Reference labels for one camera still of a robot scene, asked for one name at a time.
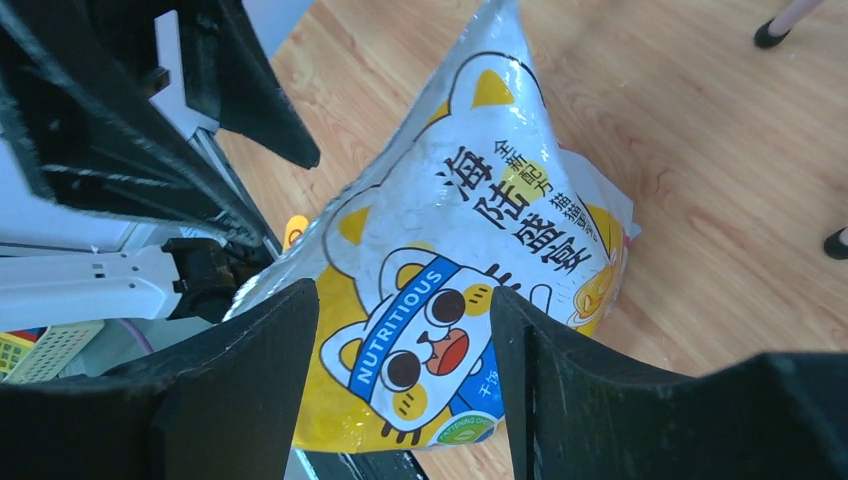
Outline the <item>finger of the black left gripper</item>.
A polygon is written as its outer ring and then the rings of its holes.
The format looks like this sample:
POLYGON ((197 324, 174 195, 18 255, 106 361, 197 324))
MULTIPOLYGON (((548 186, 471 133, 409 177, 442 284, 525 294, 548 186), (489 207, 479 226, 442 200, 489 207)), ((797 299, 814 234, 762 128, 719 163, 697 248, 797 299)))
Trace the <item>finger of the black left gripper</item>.
POLYGON ((289 162, 312 169, 321 152, 280 85, 241 1, 159 1, 177 13, 185 102, 289 162))
POLYGON ((2 3, 1 124, 42 199, 262 241, 260 216, 149 102, 74 1, 2 3))

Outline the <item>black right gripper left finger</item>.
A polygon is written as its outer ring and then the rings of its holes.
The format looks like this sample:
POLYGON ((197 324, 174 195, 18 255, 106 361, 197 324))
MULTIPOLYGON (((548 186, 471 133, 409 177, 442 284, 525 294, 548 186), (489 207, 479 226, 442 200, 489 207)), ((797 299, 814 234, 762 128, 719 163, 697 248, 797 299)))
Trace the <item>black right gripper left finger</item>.
POLYGON ((5 479, 280 479, 319 316, 301 279, 96 377, 1 388, 5 479))

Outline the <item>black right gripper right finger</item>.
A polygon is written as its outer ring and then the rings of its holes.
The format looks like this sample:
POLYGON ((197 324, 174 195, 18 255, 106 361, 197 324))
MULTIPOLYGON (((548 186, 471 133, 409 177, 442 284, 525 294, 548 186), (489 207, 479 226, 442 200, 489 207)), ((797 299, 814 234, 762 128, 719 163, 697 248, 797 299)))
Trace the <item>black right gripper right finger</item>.
POLYGON ((702 377, 619 353, 496 289, 518 479, 843 479, 847 357, 765 352, 702 377))

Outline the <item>pet food bag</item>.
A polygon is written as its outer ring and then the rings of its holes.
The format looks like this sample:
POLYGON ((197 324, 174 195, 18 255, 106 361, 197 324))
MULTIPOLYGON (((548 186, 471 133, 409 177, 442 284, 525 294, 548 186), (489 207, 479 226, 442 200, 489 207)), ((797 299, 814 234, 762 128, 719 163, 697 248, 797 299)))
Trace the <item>pet food bag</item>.
POLYGON ((591 334, 639 228, 551 124, 515 1, 486 1, 377 158, 237 293, 309 278, 319 319, 295 447, 446 448, 504 419, 491 334, 507 287, 591 334))

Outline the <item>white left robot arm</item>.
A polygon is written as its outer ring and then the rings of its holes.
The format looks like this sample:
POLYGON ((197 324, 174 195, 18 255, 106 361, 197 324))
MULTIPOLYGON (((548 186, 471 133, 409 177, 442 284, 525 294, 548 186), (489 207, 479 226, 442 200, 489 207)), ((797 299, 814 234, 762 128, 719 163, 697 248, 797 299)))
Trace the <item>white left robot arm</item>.
POLYGON ((1 326, 216 322, 280 252, 216 133, 300 168, 270 60, 305 1, 1 5, 1 326))

